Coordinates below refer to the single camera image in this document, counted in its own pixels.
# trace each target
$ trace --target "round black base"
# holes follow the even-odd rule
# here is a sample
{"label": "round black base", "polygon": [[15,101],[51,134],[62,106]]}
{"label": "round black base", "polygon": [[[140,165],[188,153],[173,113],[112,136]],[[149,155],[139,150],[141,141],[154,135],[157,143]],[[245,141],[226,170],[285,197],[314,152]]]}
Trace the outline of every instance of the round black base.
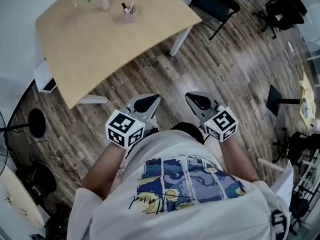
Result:
{"label": "round black base", "polygon": [[29,130],[33,137],[41,138],[46,132],[46,119],[40,109],[33,109],[28,117]]}

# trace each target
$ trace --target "white box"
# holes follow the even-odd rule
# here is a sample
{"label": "white box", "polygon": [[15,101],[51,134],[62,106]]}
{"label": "white box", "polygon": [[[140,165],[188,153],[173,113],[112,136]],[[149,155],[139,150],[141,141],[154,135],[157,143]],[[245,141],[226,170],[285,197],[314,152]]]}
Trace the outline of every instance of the white box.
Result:
{"label": "white box", "polygon": [[38,91],[41,93],[52,93],[57,87],[56,82],[44,60],[34,72],[34,80]]}
{"label": "white box", "polygon": [[119,110],[114,110],[105,124],[105,130],[109,141],[127,149],[142,140],[145,124]]}
{"label": "white box", "polygon": [[213,136],[219,142],[225,141],[237,129],[238,120],[228,106],[204,123],[205,133]]}

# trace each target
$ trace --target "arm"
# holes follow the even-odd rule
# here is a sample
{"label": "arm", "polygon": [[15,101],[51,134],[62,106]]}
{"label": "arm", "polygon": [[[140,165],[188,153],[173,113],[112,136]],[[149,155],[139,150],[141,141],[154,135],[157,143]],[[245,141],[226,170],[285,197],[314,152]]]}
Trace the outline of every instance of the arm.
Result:
{"label": "arm", "polygon": [[228,173],[251,183],[259,181],[257,171],[233,136],[220,142],[220,147]]}
{"label": "arm", "polygon": [[106,199],[125,152],[124,148],[110,143],[84,177],[81,187],[95,193],[102,200]]}

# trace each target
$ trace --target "sleeve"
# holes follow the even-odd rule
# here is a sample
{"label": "sleeve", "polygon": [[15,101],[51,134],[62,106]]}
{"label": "sleeve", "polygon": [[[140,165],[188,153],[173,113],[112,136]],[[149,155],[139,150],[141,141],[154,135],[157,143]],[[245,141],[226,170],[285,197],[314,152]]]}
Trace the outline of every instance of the sleeve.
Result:
{"label": "sleeve", "polygon": [[92,214],[103,200],[86,188],[78,188],[70,213],[67,240],[82,240],[92,222]]}
{"label": "sleeve", "polygon": [[290,226],[290,211],[287,203],[277,196],[264,181],[255,181],[254,184],[263,194],[271,212],[271,223],[276,240],[286,239]]}

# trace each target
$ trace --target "pen holder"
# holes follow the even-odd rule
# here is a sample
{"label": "pen holder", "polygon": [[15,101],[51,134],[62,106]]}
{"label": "pen holder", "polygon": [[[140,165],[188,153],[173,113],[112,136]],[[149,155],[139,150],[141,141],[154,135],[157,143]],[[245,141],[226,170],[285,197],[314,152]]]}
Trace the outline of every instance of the pen holder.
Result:
{"label": "pen holder", "polygon": [[123,19],[125,23],[132,23],[136,20],[136,17],[138,15],[137,7],[134,5],[131,9],[131,14],[125,13],[125,10],[123,9]]}

